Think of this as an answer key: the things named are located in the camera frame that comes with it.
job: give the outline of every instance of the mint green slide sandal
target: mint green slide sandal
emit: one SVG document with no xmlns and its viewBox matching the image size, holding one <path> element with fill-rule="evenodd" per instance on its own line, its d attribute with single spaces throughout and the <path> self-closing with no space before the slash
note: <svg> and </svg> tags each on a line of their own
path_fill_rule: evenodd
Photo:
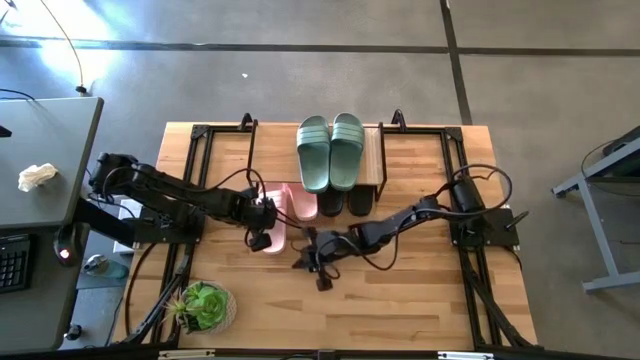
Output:
<svg viewBox="0 0 640 360">
<path fill-rule="evenodd" d="M 298 161 L 302 186 L 320 194 L 329 187 L 329 124 L 322 116 L 312 116 L 300 124 L 297 133 Z"/>
<path fill-rule="evenodd" d="M 331 186 L 349 191 L 356 185 L 364 149 L 364 128 L 357 117 L 342 113 L 333 120 L 331 135 Z"/>
</svg>

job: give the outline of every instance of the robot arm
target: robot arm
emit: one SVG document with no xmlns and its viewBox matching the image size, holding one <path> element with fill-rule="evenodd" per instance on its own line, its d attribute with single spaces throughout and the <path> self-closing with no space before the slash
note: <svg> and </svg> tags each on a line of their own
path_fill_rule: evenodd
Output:
<svg viewBox="0 0 640 360">
<path fill-rule="evenodd" d="M 489 167 L 485 165 L 473 165 L 473 167 Z M 453 212 L 438 203 L 438 195 L 449 190 L 456 209 Z M 491 228 L 491 224 L 484 218 L 484 214 L 498 209 L 508 200 L 505 198 L 500 204 L 487 209 L 472 177 L 464 173 L 450 183 L 445 184 L 436 193 L 427 195 L 416 204 L 411 205 L 400 212 L 382 221 L 369 221 L 349 226 L 346 232 L 321 231 L 315 228 L 304 229 L 310 240 L 310 245 L 304 247 L 300 253 L 300 259 L 294 263 L 293 268 L 307 269 L 309 272 L 317 272 L 316 285 L 319 291 L 332 288 L 332 278 L 324 270 L 324 266 L 345 258 L 347 256 L 361 256 L 370 264 L 367 255 L 375 254 L 388 245 L 394 237 L 425 221 L 444 219 L 450 222 L 458 222 L 466 234 L 482 233 Z M 393 263 L 385 268 L 372 266 L 379 270 L 388 270 Z"/>
<path fill-rule="evenodd" d="M 252 234 L 248 245 L 253 251 L 271 246 L 271 239 L 264 231 L 273 228 L 278 213 L 272 200 L 256 201 L 255 188 L 202 189 L 141 164 L 133 156 L 107 153 L 100 154 L 89 185 L 105 199 L 126 195 L 153 210 L 157 214 L 155 225 L 160 228 L 188 228 L 204 214 L 247 228 Z"/>
</svg>

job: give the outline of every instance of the crumpled tissue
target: crumpled tissue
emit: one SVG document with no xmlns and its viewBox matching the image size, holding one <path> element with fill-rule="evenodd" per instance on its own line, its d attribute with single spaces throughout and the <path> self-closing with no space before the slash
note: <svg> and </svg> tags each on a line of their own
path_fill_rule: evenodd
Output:
<svg viewBox="0 0 640 360">
<path fill-rule="evenodd" d="M 18 189 L 29 192 L 38 185 L 44 184 L 58 173 L 53 165 L 46 163 L 42 166 L 31 165 L 20 172 L 18 178 Z"/>
</svg>

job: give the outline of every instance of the keyboard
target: keyboard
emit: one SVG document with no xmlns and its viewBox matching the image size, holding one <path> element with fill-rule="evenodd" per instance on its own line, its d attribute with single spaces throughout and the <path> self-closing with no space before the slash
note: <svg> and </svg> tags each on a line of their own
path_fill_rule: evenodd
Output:
<svg viewBox="0 0 640 360">
<path fill-rule="evenodd" d="M 0 294 L 29 287 L 32 236 L 0 236 Z"/>
</svg>

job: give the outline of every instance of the green succulent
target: green succulent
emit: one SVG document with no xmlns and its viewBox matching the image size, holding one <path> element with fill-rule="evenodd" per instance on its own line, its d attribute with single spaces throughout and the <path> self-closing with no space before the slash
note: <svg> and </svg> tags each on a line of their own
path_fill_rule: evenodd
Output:
<svg viewBox="0 0 640 360">
<path fill-rule="evenodd" d="M 185 292 L 184 300 L 174 300 L 167 307 L 169 314 L 183 320 L 188 326 L 195 319 L 199 329 L 210 329 L 224 321 L 227 316 L 229 295 L 217 288 L 197 282 L 190 285 Z"/>
</svg>

